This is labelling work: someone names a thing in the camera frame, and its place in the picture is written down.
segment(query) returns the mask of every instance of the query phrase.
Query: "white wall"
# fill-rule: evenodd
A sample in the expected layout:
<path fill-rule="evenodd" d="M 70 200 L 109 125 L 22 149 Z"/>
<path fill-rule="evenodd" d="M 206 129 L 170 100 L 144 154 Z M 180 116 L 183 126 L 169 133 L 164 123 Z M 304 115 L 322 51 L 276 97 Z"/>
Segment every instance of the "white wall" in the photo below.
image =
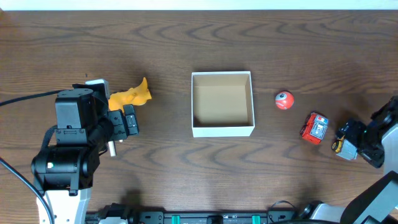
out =
<path fill-rule="evenodd" d="M 3 10 L 398 9 L 398 0 L 0 0 Z"/>

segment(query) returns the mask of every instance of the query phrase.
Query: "toy car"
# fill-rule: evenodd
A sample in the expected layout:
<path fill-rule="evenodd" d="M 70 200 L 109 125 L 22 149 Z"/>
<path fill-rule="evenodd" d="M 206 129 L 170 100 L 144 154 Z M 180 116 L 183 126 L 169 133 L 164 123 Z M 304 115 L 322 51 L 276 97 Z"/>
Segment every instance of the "toy car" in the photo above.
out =
<path fill-rule="evenodd" d="M 325 136 L 326 129 L 328 128 L 328 120 L 317 113 L 311 113 L 307 116 L 305 124 L 300 131 L 303 139 L 313 143 L 319 144 Z"/>

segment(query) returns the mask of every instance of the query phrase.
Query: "yellow plastic toy animal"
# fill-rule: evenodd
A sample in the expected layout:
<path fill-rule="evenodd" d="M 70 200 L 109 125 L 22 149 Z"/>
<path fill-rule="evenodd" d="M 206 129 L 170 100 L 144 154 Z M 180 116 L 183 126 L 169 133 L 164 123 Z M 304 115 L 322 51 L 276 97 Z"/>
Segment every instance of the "yellow plastic toy animal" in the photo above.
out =
<path fill-rule="evenodd" d="M 138 87 L 130 88 L 128 91 L 124 92 L 113 93 L 108 100 L 109 109 L 111 111 L 121 109 L 124 113 L 123 105 L 144 105 L 147 100 L 150 99 L 152 99 L 152 96 L 148 90 L 147 79 L 144 77 L 142 83 Z"/>

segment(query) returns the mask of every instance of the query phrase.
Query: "red ball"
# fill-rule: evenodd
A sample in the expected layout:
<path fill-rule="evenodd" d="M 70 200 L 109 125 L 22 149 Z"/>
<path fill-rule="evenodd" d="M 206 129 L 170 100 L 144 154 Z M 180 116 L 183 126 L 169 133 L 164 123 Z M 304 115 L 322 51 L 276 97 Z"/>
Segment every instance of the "red ball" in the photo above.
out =
<path fill-rule="evenodd" d="M 275 97 L 275 104 L 281 110 L 287 110 L 293 106 L 294 97 L 291 93 L 283 91 Z"/>

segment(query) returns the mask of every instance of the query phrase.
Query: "wood grain surface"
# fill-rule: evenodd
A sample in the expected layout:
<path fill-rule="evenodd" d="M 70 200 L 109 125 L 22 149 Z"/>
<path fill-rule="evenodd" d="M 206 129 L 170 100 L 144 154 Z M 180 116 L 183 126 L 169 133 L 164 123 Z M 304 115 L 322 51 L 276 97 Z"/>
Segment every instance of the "wood grain surface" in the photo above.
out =
<path fill-rule="evenodd" d="M 105 78 L 112 91 L 147 77 L 141 133 L 101 156 L 89 210 L 112 202 L 166 210 L 264 210 L 277 200 L 346 206 L 382 177 L 330 150 L 349 117 L 369 121 L 398 90 L 394 11 L 5 12 L 0 101 Z M 249 138 L 194 139 L 191 73 L 249 70 L 256 128 Z M 279 90 L 291 110 L 274 105 Z M 56 124 L 55 96 L 0 108 L 0 155 L 32 180 L 30 162 Z M 330 119 L 319 146 L 300 128 Z M 37 223 L 33 194 L 0 168 L 0 222 Z"/>

